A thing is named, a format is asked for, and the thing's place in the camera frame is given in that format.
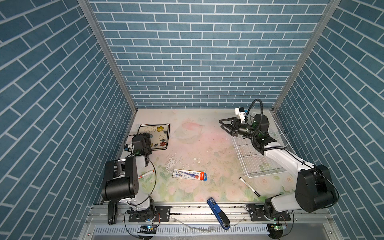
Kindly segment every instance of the floral tablecloth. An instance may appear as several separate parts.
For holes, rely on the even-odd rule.
[[[230,118],[225,109],[139,109],[131,134],[140,124],[170,123],[168,148],[150,155],[157,171],[152,194],[156,202],[206,202],[213,197],[220,202],[264,201],[277,194],[294,191],[296,180],[287,173],[248,178],[233,147],[231,136],[220,128],[219,119]],[[141,169],[139,174],[151,169]],[[207,181],[172,178],[173,169],[207,173]],[[257,197],[240,180],[243,177],[260,194]],[[155,176],[139,180],[139,187],[150,193]]]

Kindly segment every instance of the side wall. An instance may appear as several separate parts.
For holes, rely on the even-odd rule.
[[[277,112],[300,157],[332,169],[345,239],[383,239],[383,12],[342,0]]]
[[[328,1],[90,2],[139,108],[270,108]]]
[[[132,113],[76,0],[0,2],[0,239],[78,237]]]

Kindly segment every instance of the black mounting plate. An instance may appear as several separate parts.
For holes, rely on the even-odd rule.
[[[263,211],[264,205],[256,205],[256,204],[248,204],[248,211],[249,216],[251,217],[251,221],[253,222],[261,222],[261,221],[271,221],[270,219],[266,218]],[[291,217],[289,213],[282,212],[280,215],[281,221],[290,221]]]
[[[160,222],[169,222],[170,206],[155,206],[156,212],[160,213]],[[154,223],[159,221],[159,215],[156,214]],[[133,214],[129,215],[129,222],[144,222],[140,218],[134,217]]]

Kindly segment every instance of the marker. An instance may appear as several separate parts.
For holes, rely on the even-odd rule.
[[[143,177],[145,177],[145,176],[147,176],[147,175],[149,175],[149,174],[151,174],[151,173],[153,173],[153,172],[155,172],[155,171],[154,171],[154,170],[151,170],[151,171],[149,171],[149,172],[146,172],[146,173],[144,173],[143,175],[139,176],[138,179],[143,178]]]
[[[251,185],[249,185],[246,181],[244,181],[244,179],[242,179],[241,177],[239,177],[239,179],[247,186],[247,187],[249,187],[249,189],[251,189],[252,190],[252,192],[254,192],[258,197],[260,197],[260,194],[258,193],[258,192],[256,192],[256,190],[255,189],[253,189],[252,187],[251,187]]]

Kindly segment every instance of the product box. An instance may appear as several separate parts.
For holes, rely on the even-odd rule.
[[[194,180],[200,180],[200,181],[207,180],[207,174],[204,172],[189,171],[189,170],[182,170],[182,169],[174,169],[172,177],[194,179]]]

